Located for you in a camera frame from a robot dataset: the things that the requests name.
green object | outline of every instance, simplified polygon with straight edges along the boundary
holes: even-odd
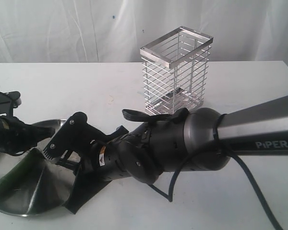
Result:
[[[43,161],[43,157],[38,149],[34,148],[28,152],[14,168],[0,179],[0,198],[21,183],[26,174],[28,174],[40,161]]]

wire cage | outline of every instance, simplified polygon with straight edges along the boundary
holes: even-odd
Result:
[[[212,41],[212,36],[181,26],[140,49],[149,112],[168,114],[203,104]]]

white curtain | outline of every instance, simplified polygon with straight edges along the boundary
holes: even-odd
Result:
[[[210,60],[283,60],[288,0],[0,0],[0,62],[133,62],[181,26],[214,37]]]

metal wire basket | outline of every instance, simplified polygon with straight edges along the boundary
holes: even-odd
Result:
[[[212,41],[212,36],[181,26],[140,49],[149,112],[174,113],[203,104]]]

white table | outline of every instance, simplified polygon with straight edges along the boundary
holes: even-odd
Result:
[[[211,62],[204,106],[230,113],[288,95],[288,67],[281,61]],[[106,133],[123,124],[123,108],[144,111],[140,63],[0,64],[0,90],[20,91],[15,115],[26,123],[85,112]],[[277,219],[288,229],[288,157],[244,157]],[[171,173],[157,186],[167,191]],[[272,230],[240,167],[183,172],[174,202],[133,178],[113,181],[76,215],[64,208],[32,218],[0,213],[0,229]]]

